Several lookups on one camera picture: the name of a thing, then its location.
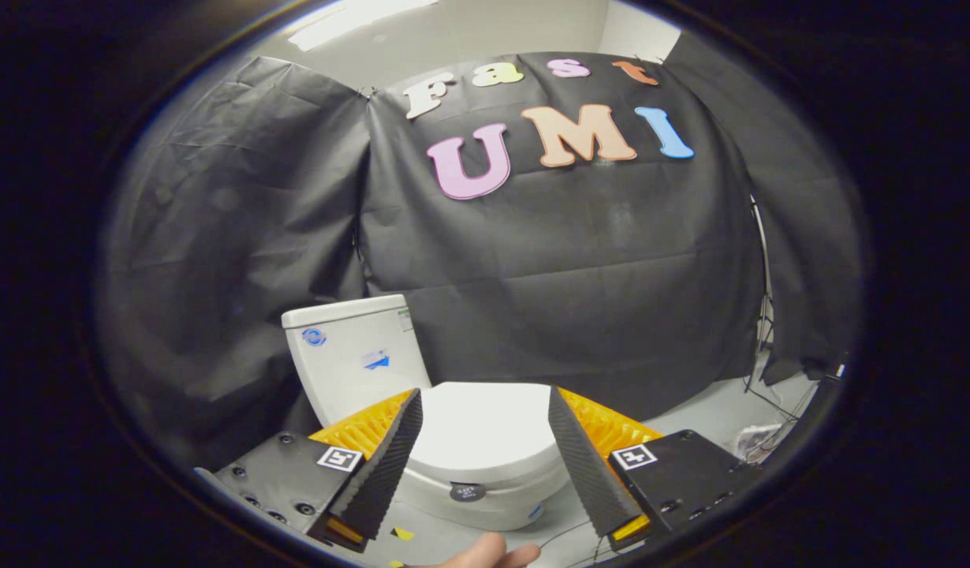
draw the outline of pink letter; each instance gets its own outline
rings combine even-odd
[[[495,123],[485,125],[475,130],[473,136],[485,143],[488,154],[489,168],[484,176],[471,179],[464,175],[464,165],[461,163],[460,148],[464,139],[454,137],[432,144],[425,154],[435,162],[435,176],[439,180],[439,189],[446,197],[453,199],[473,199],[492,193],[509,178],[509,155],[506,144],[502,141],[502,134],[506,132],[506,125]]]
[[[551,75],[556,77],[585,77],[590,75],[590,69],[580,65],[576,60],[551,60],[549,61]]]

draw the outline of finger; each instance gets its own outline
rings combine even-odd
[[[506,553],[506,556],[499,560],[495,568],[524,568],[524,566],[538,560],[541,554],[542,549],[538,545],[524,545],[513,552]]]
[[[441,568],[493,568],[506,554],[506,539],[485,532],[471,547],[441,565]]]

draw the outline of toilet tank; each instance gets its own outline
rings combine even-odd
[[[282,327],[324,427],[410,388],[431,387],[403,295],[294,309],[282,314]]]

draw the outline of black fabric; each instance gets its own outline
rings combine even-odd
[[[587,78],[551,74],[575,58]],[[522,54],[444,68],[456,78],[439,108],[414,120],[402,91],[374,94],[371,159],[359,217],[373,295],[404,293],[432,381],[561,386],[646,420],[720,378],[747,375],[763,293],[762,247],[740,152],[679,80],[630,79],[603,54]],[[524,79],[471,85],[473,70],[508,61]],[[639,157],[576,159],[547,168],[520,112],[550,105],[612,108]],[[695,151],[670,159],[636,107],[668,112]],[[467,175],[487,169],[471,133],[503,122],[513,172],[467,201],[439,190],[430,145],[464,137]]]
[[[844,360],[860,337],[870,266],[856,183],[804,116],[725,51],[682,33],[665,71],[712,110],[755,183],[774,296],[763,380]]]
[[[551,75],[575,58],[585,79]],[[524,54],[446,68],[416,120],[401,91],[370,100],[258,58],[161,115],[132,154],[104,233],[99,337],[110,378],[177,463],[222,467],[272,432],[319,428],[286,310],[403,293],[431,380],[554,384],[644,418],[747,375],[763,291],[741,151],[675,75],[651,87],[601,54]],[[471,86],[485,62],[518,83]],[[540,165],[520,112],[576,120],[606,104],[636,159]],[[668,112],[695,151],[669,159],[636,107]],[[439,190],[430,145],[504,122],[513,172],[493,193]]]
[[[280,317],[363,295],[352,251],[365,99],[258,58],[170,105],[103,234],[110,380],[177,463],[215,470],[314,432]]]

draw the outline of toilet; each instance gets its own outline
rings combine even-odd
[[[423,392],[423,429],[394,498],[483,531],[538,520],[569,481],[547,423],[550,386],[446,382]]]
[[[542,517],[569,481],[547,423],[550,386],[445,382],[425,372],[405,296],[293,310],[289,351],[320,424],[330,425],[410,388],[423,427],[394,499],[484,531]]]

